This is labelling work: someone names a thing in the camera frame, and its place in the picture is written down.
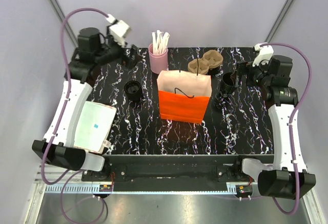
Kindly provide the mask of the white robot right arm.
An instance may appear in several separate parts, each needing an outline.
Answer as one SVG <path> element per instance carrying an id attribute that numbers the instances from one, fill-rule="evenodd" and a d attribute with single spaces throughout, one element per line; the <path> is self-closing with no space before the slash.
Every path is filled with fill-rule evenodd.
<path id="1" fill-rule="evenodd" d="M 270 117 L 274 140 L 274 161 L 271 167 L 253 157 L 243 157 L 233 168 L 238 181 L 248 177 L 257 181 L 262 196 L 297 200 L 316 184 L 302 158 L 297 128 L 296 89 L 289 86 L 292 59 L 274 55 L 269 60 L 238 62 L 231 78 L 238 85 L 242 76 L 249 86 L 260 87 Z"/>

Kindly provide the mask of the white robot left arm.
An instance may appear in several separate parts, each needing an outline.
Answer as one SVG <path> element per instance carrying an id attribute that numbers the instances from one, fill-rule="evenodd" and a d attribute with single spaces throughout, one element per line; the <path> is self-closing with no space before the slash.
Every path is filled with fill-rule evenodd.
<path id="1" fill-rule="evenodd" d="M 106 35 L 96 28 L 81 29 L 78 46 L 70 62 L 66 62 L 63 92 L 47 133 L 32 144 L 33 152 L 42 165 L 53 165 L 67 170 L 90 170 L 100 181 L 110 177 L 111 169 L 105 158 L 84 148 L 74 147 L 75 133 L 83 107 L 90 95 L 101 67 L 114 61 L 132 69 L 141 57 L 132 45 L 126 53 L 129 26 L 107 26 Z"/>

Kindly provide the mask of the orange paper bag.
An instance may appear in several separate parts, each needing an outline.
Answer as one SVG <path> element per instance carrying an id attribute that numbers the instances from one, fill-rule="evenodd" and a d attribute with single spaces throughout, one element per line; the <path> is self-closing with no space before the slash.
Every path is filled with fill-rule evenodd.
<path id="1" fill-rule="evenodd" d="M 163 70 L 157 78 L 161 119 L 200 124 L 212 96 L 209 75 Z"/>

